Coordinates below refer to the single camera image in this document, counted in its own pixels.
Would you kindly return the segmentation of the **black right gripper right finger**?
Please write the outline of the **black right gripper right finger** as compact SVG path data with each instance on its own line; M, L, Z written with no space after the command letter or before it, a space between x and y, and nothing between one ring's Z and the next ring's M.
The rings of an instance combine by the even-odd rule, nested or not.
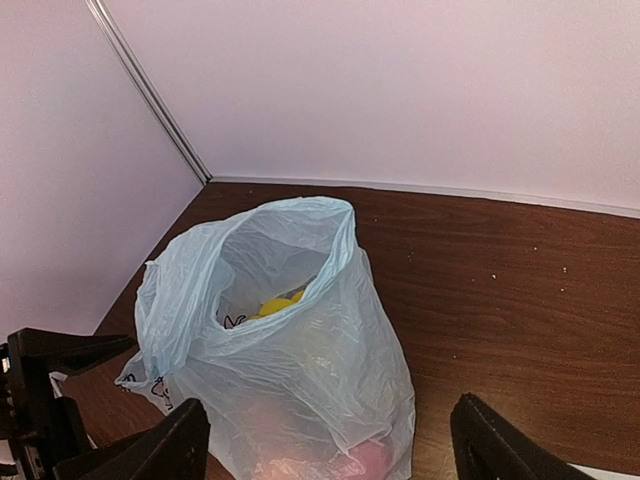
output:
M478 396L461 395L450 415L459 479L581 479L583 472L541 448Z

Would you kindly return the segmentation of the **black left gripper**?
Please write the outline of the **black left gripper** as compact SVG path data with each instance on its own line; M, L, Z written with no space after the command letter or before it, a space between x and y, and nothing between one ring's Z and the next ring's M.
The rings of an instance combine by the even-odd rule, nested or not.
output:
M53 372L85 373L135 346L128 335L82 336L24 328L1 345L1 440L13 463L3 479L54 479L59 463L93 449L78 405Z

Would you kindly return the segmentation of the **light blue plastic bag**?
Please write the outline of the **light blue plastic bag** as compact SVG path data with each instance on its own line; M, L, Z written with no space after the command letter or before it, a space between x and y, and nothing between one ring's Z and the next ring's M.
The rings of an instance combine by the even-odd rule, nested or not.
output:
M350 203L285 199L192 227L147 263L134 320L116 384L163 412L200 400L233 477L345 479L367 440L393 448L387 479L411 477L414 387Z

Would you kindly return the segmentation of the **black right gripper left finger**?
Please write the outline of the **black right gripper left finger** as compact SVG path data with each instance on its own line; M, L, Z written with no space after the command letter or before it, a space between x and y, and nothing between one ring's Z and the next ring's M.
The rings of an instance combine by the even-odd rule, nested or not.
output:
M56 479L203 479L209 422L202 403L182 402L155 427L59 463Z

